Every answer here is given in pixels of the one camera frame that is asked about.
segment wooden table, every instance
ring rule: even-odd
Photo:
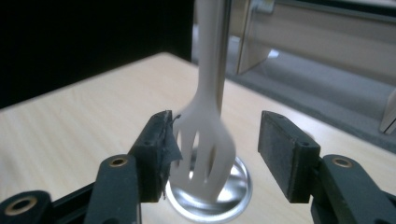
[[[88,185],[99,163],[127,153],[150,116],[180,110],[195,93],[196,66],[159,54],[0,111],[0,200],[43,189],[52,200]],[[262,110],[291,119],[321,145],[321,156],[358,161],[396,194],[396,155],[230,81],[222,118],[247,165],[253,196],[232,223],[312,223],[309,204],[289,204],[257,152]],[[168,201],[142,204],[144,223],[189,223]]]

